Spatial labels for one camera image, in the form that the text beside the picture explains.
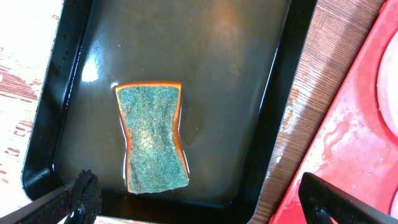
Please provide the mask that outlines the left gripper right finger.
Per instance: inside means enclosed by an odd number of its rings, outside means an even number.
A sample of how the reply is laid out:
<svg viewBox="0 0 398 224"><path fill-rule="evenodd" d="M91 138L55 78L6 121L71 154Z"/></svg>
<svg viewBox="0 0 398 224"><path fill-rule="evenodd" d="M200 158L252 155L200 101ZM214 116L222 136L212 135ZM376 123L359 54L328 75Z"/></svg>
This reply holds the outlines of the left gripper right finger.
<svg viewBox="0 0 398 224"><path fill-rule="evenodd" d="M298 190L298 196L309 224L363 223L397 224L397 219L360 201L338 187L305 172Z"/></svg>

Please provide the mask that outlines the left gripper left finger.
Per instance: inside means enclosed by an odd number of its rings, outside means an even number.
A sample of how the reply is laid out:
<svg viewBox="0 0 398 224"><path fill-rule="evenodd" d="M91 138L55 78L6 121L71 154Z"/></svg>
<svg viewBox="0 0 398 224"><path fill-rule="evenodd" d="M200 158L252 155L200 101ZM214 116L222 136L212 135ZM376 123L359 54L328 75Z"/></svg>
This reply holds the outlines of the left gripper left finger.
<svg viewBox="0 0 398 224"><path fill-rule="evenodd" d="M94 223L101 203L98 177L82 170L73 182L2 217L1 223Z"/></svg>

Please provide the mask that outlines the light blue plate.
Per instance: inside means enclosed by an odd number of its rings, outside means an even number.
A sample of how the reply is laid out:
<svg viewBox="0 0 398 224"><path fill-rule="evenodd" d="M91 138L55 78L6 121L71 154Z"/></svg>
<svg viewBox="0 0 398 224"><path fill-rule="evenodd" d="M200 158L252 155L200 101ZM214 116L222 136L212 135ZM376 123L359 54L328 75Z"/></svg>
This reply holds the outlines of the light blue plate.
<svg viewBox="0 0 398 224"><path fill-rule="evenodd" d="M397 32L388 43L379 65L377 100L383 120L397 136Z"/></svg>
<svg viewBox="0 0 398 224"><path fill-rule="evenodd" d="M391 217L393 217L395 219L398 219L398 190L396 191L396 194L395 194L394 199L392 201L391 209L390 209L389 214L390 214Z"/></svg>

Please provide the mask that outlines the green and orange sponge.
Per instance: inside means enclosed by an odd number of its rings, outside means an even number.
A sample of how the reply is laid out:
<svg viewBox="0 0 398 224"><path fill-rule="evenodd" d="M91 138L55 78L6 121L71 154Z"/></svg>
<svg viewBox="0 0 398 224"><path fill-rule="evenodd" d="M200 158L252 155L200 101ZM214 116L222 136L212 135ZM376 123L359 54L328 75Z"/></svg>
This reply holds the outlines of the green and orange sponge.
<svg viewBox="0 0 398 224"><path fill-rule="evenodd" d="M186 187L190 180L180 140L182 84L117 85L116 99L126 140L126 187L153 194Z"/></svg>

